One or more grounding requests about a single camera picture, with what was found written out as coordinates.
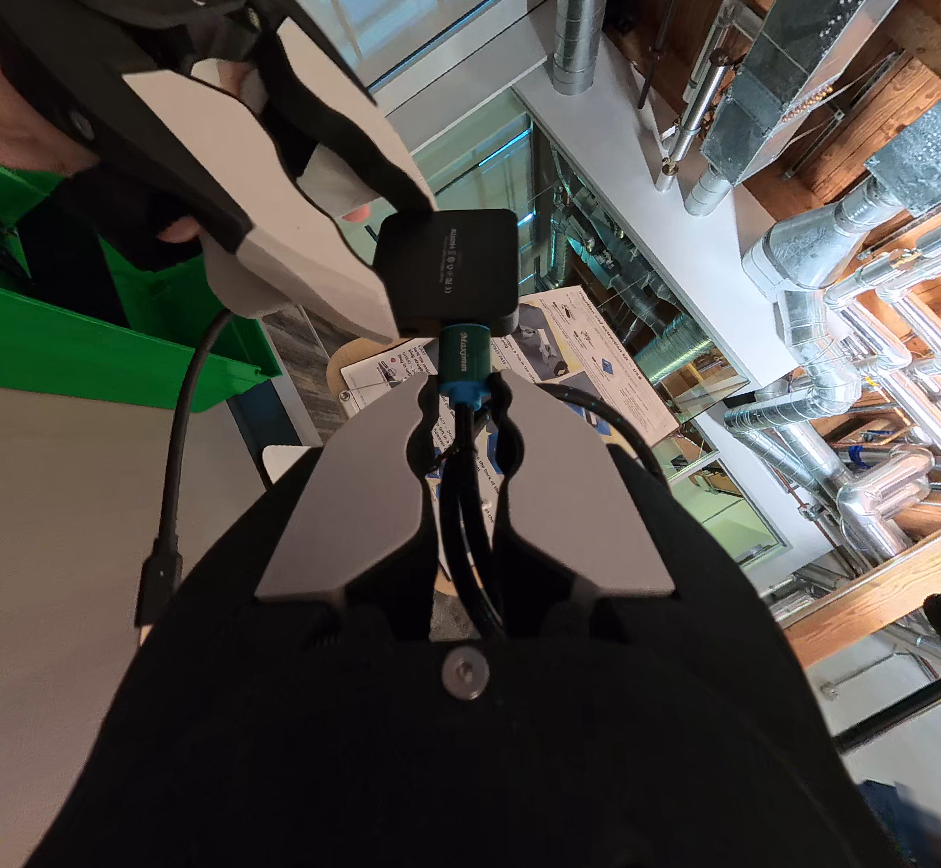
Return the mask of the person's left hand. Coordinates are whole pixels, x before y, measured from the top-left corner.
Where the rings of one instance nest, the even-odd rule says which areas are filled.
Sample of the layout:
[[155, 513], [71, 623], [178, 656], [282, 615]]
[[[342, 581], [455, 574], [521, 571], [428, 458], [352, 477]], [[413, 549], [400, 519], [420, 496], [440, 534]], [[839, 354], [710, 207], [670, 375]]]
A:
[[[236, 98], [243, 98], [245, 81], [253, 70], [247, 63], [220, 59], [194, 66], [194, 75]], [[5, 169], [39, 171], [72, 177], [99, 162], [87, 147], [76, 143], [41, 116], [1, 77], [1, 165]]]

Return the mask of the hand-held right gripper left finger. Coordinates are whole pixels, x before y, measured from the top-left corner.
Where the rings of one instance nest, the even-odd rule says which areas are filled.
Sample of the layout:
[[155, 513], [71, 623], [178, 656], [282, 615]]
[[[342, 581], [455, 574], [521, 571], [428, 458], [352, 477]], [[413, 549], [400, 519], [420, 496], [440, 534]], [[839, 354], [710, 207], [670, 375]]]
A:
[[326, 444], [256, 589], [263, 601], [340, 603], [420, 534], [436, 454], [437, 378], [413, 373]]

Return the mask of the black square adapter hub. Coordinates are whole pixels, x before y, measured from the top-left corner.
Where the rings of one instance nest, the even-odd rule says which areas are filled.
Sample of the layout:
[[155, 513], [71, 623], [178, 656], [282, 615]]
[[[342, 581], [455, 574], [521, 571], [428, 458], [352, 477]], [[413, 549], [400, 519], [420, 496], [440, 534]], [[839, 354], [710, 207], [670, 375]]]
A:
[[401, 338], [459, 323], [493, 337], [519, 324], [519, 224], [508, 209], [396, 213], [378, 232], [372, 268]]

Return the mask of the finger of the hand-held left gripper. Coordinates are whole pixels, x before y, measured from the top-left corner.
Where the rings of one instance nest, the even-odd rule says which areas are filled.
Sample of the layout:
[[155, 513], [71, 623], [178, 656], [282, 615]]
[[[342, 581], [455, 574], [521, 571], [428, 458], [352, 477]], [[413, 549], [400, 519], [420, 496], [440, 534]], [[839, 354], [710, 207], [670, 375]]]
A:
[[346, 68], [294, 23], [300, 57], [267, 30], [252, 58], [265, 93], [261, 119], [274, 134], [288, 173], [308, 199], [346, 218], [383, 199], [396, 212], [429, 213], [433, 193], [391, 123]]
[[241, 316], [290, 302], [343, 330], [399, 336], [382, 280], [288, 173], [274, 134], [221, 88], [158, 66], [123, 67], [124, 168], [176, 195], [201, 225], [206, 275]]

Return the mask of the printed instruction sheet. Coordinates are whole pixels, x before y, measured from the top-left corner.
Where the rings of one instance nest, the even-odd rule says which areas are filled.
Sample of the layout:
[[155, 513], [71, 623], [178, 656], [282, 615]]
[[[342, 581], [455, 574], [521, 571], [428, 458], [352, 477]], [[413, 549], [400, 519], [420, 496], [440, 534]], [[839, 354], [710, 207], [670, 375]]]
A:
[[[519, 318], [514, 333], [491, 341], [494, 369], [593, 395], [628, 419], [652, 446], [678, 430], [675, 415], [582, 288], [524, 296]], [[438, 365], [439, 343], [433, 338], [410, 339], [359, 361], [344, 360], [340, 404], [353, 415], [412, 373], [434, 373]]]

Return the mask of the green plastic bin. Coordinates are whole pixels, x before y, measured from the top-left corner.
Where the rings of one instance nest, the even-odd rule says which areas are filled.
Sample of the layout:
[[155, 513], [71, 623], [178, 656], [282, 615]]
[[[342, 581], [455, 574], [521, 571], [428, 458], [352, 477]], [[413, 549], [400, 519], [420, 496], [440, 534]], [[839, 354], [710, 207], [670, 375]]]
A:
[[1, 384], [172, 408], [222, 309], [198, 243], [129, 261], [50, 173], [2, 169]]

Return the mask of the white stand base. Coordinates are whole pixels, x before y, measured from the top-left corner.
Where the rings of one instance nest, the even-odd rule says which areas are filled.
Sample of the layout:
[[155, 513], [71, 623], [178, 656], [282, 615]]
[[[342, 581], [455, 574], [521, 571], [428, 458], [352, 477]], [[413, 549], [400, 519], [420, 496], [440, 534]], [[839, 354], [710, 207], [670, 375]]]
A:
[[270, 484], [278, 482], [309, 451], [320, 451], [301, 445], [271, 444], [262, 450], [262, 467]]

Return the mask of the silver ventilation duct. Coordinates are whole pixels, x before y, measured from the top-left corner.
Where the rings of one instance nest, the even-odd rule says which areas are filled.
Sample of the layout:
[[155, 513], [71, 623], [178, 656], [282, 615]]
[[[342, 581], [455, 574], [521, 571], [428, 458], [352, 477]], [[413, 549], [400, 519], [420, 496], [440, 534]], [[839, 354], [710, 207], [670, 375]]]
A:
[[550, 78], [555, 90], [577, 96], [589, 90], [607, 0], [556, 0]]
[[[702, 145], [707, 167], [685, 199], [708, 216], [765, 169], [804, 117], [829, 97], [850, 60], [900, 0], [774, 0], [764, 18], [726, 0], [693, 67], [686, 107], [656, 188], [668, 190], [724, 75], [735, 72]], [[864, 238], [907, 211], [939, 205], [939, 105], [865, 162], [841, 200], [782, 220], [743, 255], [776, 306], [784, 344], [804, 376], [727, 411], [724, 427], [804, 488], [864, 564], [910, 545], [896, 517], [927, 498], [939, 449], [939, 319], [913, 293], [939, 275], [939, 230], [912, 250], [884, 253], [841, 278]], [[853, 473], [813, 427], [847, 414], [871, 381], [927, 440], [890, 449]]]

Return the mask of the braided hdmi cable green plugs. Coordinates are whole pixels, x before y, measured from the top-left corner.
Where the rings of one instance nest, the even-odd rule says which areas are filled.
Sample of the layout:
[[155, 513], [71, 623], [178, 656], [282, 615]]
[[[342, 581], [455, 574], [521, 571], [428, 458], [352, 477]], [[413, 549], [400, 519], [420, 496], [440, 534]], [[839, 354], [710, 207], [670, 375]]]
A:
[[[478, 324], [445, 327], [439, 358], [439, 391], [454, 416], [453, 444], [441, 465], [441, 539], [451, 580], [479, 634], [484, 639], [533, 635], [557, 603], [571, 601], [590, 613], [601, 600], [672, 595], [675, 591], [665, 596], [605, 596], [594, 600], [503, 598], [493, 546], [502, 482], [496, 459], [499, 435], [493, 414], [493, 378], [496, 373], [513, 372], [493, 370], [490, 335]], [[665, 474], [650, 445], [617, 410], [576, 388], [535, 385], [588, 423], [607, 444], [617, 468], [618, 462], [634, 460], [666, 486]], [[626, 449], [633, 452], [633, 459]], [[619, 468], [618, 472], [627, 486]]]

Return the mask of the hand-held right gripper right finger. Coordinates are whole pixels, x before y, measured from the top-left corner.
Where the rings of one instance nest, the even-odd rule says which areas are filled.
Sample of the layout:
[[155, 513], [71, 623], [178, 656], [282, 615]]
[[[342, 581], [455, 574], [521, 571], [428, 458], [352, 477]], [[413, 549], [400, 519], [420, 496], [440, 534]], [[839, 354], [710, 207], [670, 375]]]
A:
[[493, 378], [502, 474], [493, 546], [503, 598], [665, 596], [665, 563], [607, 444], [515, 373]]

